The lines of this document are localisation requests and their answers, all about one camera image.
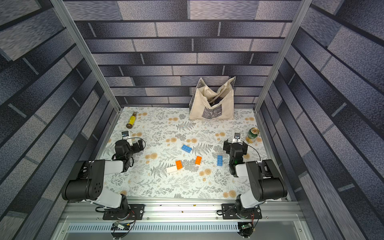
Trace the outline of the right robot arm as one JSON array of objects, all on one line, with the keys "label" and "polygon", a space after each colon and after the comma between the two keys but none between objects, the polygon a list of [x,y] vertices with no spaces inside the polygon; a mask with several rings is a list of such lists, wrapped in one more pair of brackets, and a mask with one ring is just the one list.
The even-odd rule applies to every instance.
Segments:
[{"label": "right robot arm", "polygon": [[238,139],[226,140],[223,144],[223,150],[230,156],[230,174],[235,178],[247,178],[250,183],[251,189],[236,198],[238,214],[253,210],[266,200],[278,200],[288,195],[286,183],[273,160],[244,161],[248,147]]}]

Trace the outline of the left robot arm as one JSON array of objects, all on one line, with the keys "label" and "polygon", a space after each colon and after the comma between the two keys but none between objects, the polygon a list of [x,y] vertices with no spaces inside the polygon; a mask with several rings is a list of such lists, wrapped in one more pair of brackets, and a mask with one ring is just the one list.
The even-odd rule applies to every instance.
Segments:
[{"label": "left robot arm", "polygon": [[128,210],[125,194],[105,189],[104,177],[125,173],[133,167],[133,155],[142,152],[146,142],[137,138],[137,141],[131,144],[130,140],[131,138],[125,138],[115,143],[115,154],[111,160],[75,163],[62,188],[62,198],[66,201],[93,203],[106,209]]}]

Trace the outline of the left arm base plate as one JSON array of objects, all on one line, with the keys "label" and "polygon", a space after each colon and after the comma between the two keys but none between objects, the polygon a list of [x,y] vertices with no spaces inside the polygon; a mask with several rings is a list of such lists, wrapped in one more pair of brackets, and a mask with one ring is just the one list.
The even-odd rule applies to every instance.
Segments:
[{"label": "left arm base plate", "polygon": [[106,209],[103,215],[105,221],[142,220],[144,204],[130,204],[124,209]]}]

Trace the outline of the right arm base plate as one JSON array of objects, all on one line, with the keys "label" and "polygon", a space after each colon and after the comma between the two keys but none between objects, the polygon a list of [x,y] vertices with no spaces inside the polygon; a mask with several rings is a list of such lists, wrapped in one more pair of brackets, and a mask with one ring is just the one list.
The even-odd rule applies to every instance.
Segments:
[{"label": "right arm base plate", "polygon": [[236,207],[235,204],[222,204],[221,213],[224,220],[259,220],[263,218],[259,206],[244,209]]}]

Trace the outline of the orange lego brick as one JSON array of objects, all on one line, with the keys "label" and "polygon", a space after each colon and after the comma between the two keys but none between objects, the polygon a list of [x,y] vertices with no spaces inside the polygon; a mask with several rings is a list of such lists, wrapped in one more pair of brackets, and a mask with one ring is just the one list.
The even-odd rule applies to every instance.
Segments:
[{"label": "orange lego brick", "polygon": [[176,161],[175,163],[176,163],[177,170],[180,170],[183,168],[182,161]]},{"label": "orange lego brick", "polygon": [[195,164],[196,164],[196,165],[200,165],[200,164],[201,164],[201,161],[202,161],[202,157],[197,156],[197,158],[196,158],[196,160],[195,160]]}]

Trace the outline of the white lego brick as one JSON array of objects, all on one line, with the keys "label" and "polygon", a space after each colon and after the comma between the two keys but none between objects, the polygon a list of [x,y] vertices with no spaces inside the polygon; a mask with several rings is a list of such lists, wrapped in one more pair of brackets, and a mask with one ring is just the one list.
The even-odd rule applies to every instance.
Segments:
[{"label": "white lego brick", "polygon": [[169,168],[166,168],[166,172],[167,172],[168,174],[171,174],[171,173],[174,173],[174,172],[177,172],[177,171],[178,171],[177,166],[171,166],[171,167],[169,167]]}]

